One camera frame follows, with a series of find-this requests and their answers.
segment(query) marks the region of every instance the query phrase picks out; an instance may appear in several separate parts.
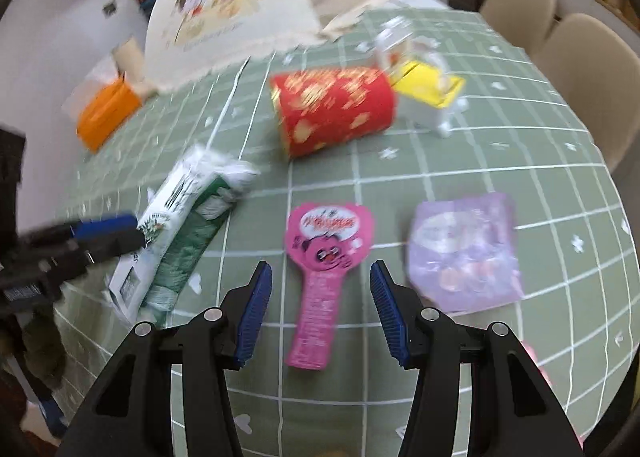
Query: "red cylindrical container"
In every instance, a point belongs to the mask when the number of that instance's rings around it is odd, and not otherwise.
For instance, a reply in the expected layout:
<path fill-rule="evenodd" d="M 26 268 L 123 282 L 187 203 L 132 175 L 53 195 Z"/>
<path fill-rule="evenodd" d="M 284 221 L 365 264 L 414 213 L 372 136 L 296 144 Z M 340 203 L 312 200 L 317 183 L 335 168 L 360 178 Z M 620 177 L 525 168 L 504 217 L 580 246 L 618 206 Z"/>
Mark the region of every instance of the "red cylindrical container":
<path fill-rule="evenodd" d="M 284 72 L 271 98 L 289 157 L 385 130 L 396 108 L 386 76 L 367 67 Z"/>

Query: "white and green wrapper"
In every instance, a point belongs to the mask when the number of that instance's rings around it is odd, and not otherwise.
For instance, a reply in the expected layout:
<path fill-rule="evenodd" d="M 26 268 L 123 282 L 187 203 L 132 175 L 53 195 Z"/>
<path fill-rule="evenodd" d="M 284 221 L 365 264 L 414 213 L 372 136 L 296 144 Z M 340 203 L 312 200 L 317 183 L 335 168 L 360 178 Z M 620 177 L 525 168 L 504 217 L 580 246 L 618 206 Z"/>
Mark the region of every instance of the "white and green wrapper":
<path fill-rule="evenodd" d="M 109 296 L 122 319 L 164 322 L 202 253 L 257 175 L 251 164 L 201 145 L 175 164 L 138 222 L 146 247 L 121 257 L 111 278 Z"/>

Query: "yellow box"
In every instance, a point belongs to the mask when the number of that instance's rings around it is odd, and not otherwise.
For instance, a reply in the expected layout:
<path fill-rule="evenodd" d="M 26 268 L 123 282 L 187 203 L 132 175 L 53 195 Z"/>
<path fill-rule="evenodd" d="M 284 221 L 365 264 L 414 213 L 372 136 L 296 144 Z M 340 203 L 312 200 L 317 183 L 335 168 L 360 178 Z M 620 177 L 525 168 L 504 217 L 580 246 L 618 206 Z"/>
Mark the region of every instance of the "yellow box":
<path fill-rule="evenodd" d="M 438 88 L 439 69 L 425 63 L 410 61 L 402 68 L 402 78 L 393 85 L 393 89 L 409 98 L 426 103 L 433 108 L 447 108 L 462 93 L 465 79 L 449 76 L 450 89 L 442 92 Z"/>

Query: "metal screw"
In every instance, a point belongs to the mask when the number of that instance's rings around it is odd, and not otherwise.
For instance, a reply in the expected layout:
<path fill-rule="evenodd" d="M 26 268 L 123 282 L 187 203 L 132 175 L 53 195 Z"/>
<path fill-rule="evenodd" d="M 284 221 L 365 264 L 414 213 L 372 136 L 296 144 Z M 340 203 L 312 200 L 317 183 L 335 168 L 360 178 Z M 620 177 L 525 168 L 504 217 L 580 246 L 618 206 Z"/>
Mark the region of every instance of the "metal screw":
<path fill-rule="evenodd" d="M 140 323 L 140 324 L 136 325 L 136 328 L 135 328 L 134 332 L 138 336 L 146 336 L 147 334 L 149 334 L 149 332 L 151 332 L 151 324 L 150 323 Z"/>
<path fill-rule="evenodd" d="M 204 312 L 204 319 L 208 322 L 217 322 L 220 318 L 222 318 L 222 311 L 220 309 L 207 309 Z"/>
<path fill-rule="evenodd" d="M 427 322 L 435 322 L 438 318 L 440 318 L 440 313 L 431 307 L 427 307 L 426 309 L 422 309 L 420 312 L 420 316 L 422 316 Z"/>
<path fill-rule="evenodd" d="M 506 336 L 509 334 L 509 328 L 504 323 L 494 323 L 491 328 L 498 336 Z"/>

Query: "orange box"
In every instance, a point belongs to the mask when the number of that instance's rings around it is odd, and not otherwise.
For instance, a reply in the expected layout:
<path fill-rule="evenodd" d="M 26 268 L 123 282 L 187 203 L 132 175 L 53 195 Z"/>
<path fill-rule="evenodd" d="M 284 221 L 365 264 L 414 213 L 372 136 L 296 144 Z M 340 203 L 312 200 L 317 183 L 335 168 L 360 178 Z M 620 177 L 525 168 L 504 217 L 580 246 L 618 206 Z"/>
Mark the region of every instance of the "orange box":
<path fill-rule="evenodd" d="M 120 78 L 100 90 L 82 111 L 76 128 L 78 137 L 92 153 L 96 153 L 141 105 L 140 98 Z"/>

